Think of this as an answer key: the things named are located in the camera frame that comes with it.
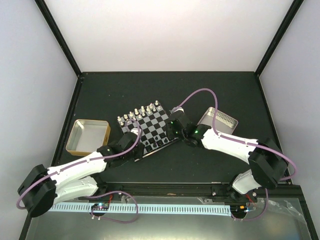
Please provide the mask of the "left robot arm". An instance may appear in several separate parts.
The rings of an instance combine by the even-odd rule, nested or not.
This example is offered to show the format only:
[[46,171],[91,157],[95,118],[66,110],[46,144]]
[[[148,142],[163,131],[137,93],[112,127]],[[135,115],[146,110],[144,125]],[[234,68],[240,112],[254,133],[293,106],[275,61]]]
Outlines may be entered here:
[[125,133],[119,141],[72,162],[48,168],[43,164],[33,167],[17,190],[16,207],[35,218],[61,202],[79,197],[103,199],[108,188],[98,181],[98,175],[107,168],[140,159],[144,151],[140,138],[141,134],[134,130]]

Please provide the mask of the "black chess bishop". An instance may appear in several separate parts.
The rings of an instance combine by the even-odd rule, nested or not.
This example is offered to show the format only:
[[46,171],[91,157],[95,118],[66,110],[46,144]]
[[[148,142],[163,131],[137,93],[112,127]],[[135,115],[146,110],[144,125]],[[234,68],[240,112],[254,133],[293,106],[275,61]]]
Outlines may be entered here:
[[147,150],[147,152],[150,152],[153,150],[153,148],[151,146],[147,146],[145,149]]

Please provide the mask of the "black chess king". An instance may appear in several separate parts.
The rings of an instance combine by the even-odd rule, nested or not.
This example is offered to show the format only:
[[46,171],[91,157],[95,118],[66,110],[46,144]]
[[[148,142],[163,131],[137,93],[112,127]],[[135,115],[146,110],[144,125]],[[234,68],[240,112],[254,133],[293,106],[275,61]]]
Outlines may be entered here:
[[158,145],[159,147],[162,146],[162,145],[163,145],[162,140],[157,141],[157,145]]

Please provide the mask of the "white second left arm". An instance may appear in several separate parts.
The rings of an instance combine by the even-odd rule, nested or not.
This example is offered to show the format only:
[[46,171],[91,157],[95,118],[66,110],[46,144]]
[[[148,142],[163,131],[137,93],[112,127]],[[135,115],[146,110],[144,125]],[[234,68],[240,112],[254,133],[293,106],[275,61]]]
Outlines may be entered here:
[[59,166],[49,167],[47,173],[55,182],[53,204],[79,197],[92,197],[99,189],[98,175],[107,168],[116,168],[128,161],[140,160],[144,145],[139,142],[104,145],[89,155]]

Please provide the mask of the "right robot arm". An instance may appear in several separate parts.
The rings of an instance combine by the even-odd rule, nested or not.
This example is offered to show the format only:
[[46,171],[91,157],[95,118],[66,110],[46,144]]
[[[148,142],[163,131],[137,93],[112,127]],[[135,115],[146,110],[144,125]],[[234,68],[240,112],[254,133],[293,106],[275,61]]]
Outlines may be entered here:
[[272,140],[260,142],[225,134],[203,121],[196,125],[181,110],[169,116],[165,129],[169,140],[178,138],[191,147],[222,152],[249,165],[250,169],[235,176],[227,189],[228,198],[234,202],[260,187],[274,190],[288,167],[288,161]]

